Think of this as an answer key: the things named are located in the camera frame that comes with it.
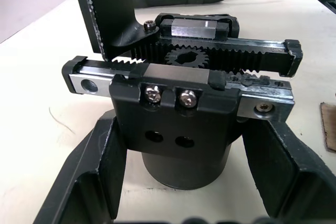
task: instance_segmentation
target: silver guide rail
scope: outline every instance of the silver guide rail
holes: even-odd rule
[[[115,74],[122,74],[128,78],[129,72],[84,66],[77,73],[69,76],[77,93],[110,97],[109,85]],[[227,75],[225,89],[235,88],[242,92],[237,116],[269,121],[286,121],[295,104],[290,83],[268,78],[266,83],[247,84],[243,81],[246,76],[251,77],[247,79],[259,80],[259,78],[248,74],[243,76],[240,74]]]
[[[258,40],[258,39],[237,39],[237,38],[228,38],[228,41],[232,45],[248,45],[256,47],[268,47],[268,48],[279,48],[285,49],[284,42],[282,41],[271,41],[271,40]]]
[[[214,20],[175,19],[172,36],[214,39],[217,22]]]

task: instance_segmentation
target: gear teeth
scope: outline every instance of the gear teeth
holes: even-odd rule
[[[171,50],[165,56],[165,61],[167,65],[174,66],[184,66],[191,68],[205,68],[208,64],[209,58],[205,52],[202,52],[200,49],[191,46],[182,46],[182,48],[177,48]]]
[[[251,85],[263,85],[267,86],[270,84],[270,77],[269,76],[260,76],[257,77],[255,74],[234,74],[233,72],[229,72],[226,76],[226,81],[240,83],[244,86],[251,86]]]

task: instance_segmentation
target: white table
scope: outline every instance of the white table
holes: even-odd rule
[[[287,123],[336,174],[336,154],[325,149],[319,111],[321,102],[335,103],[335,14],[317,0],[225,0],[136,14],[142,23],[161,12],[230,13],[239,20],[240,38],[300,40],[304,58],[290,80],[296,105]],[[92,53],[77,0],[67,0],[0,45],[2,224],[32,223],[66,157],[112,108],[108,98],[68,91],[61,68],[76,55],[101,59]],[[164,189],[146,171],[141,154],[129,152],[118,219],[250,222],[266,214],[241,139],[212,184],[193,191]]]

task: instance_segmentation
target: rack teeth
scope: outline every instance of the rack teeth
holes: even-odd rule
[[[168,52],[177,48],[191,48],[188,45],[167,45],[161,43],[146,44],[131,50],[132,59],[146,60],[149,63],[165,63],[165,56]],[[209,56],[208,67],[211,70],[222,70],[226,72],[260,71],[260,63],[263,54],[254,51],[222,50],[215,48],[199,47]]]
[[[135,67],[136,64],[137,64],[136,62],[116,60],[110,63],[109,68],[117,69],[117,70],[124,70],[124,71],[131,71]]]

